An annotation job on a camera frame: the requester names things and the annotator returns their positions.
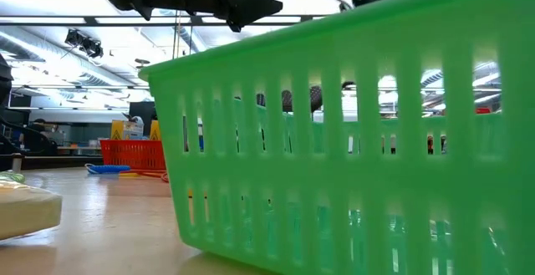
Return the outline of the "green plastic slotted basket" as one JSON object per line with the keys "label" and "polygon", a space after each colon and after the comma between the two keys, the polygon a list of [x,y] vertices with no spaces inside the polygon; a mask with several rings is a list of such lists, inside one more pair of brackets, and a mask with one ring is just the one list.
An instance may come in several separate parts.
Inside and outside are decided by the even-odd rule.
{"label": "green plastic slotted basket", "polygon": [[185,244],[286,274],[535,275],[535,0],[382,0],[140,77]]}

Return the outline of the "black computer monitor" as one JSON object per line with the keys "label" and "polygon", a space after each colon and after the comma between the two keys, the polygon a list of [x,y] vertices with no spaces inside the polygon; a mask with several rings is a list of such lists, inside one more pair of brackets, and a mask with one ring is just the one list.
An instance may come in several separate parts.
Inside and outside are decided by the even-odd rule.
{"label": "black computer monitor", "polygon": [[152,120],[157,120],[154,101],[130,102],[129,115],[139,116],[144,124],[150,124]]}

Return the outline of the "black ceiling spotlight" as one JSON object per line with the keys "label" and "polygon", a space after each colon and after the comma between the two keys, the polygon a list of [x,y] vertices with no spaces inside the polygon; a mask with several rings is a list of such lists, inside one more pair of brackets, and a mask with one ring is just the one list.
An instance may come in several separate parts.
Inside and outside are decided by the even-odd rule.
{"label": "black ceiling spotlight", "polygon": [[99,40],[87,37],[76,29],[68,30],[64,42],[71,47],[78,48],[92,59],[101,58],[104,55],[104,50]]}

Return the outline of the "red plastic slotted basket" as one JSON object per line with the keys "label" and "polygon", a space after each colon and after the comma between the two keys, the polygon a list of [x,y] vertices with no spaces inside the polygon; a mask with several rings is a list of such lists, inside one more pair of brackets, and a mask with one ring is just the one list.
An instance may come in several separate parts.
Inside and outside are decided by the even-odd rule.
{"label": "red plastic slotted basket", "polygon": [[166,168],[160,140],[101,140],[100,149],[106,165],[151,171]]}

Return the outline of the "blue flat object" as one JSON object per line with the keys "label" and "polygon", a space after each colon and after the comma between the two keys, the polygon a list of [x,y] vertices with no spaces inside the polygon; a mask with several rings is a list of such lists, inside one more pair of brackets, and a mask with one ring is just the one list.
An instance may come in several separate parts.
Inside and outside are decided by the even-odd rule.
{"label": "blue flat object", "polygon": [[93,164],[86,164],[85,168],[87,169],[88,173],[92,175],[103,175],[103,174],[119,174],[122,171],[129,171],[129,166],[122,166],[122,165],[93,165]]}

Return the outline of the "green coil wristband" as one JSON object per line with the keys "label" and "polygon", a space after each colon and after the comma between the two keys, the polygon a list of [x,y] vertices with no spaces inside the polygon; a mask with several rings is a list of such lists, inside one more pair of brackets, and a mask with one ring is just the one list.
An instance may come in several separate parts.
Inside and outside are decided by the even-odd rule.
{"label": "green coil wristband", "polygon": [[20,173],[12,171],[0,171],[0,181],[13,181],[19,184],[24,184],[26,179],[25,176]]}

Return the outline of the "wrapped white chalk pack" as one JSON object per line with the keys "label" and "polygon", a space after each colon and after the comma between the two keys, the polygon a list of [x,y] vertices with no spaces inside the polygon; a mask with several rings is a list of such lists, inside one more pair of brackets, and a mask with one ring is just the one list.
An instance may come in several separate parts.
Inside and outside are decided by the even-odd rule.
{"label": "wrapped white chalk pack", "polygon": [[62,196],[0,176],[0,240],[56,227]]}

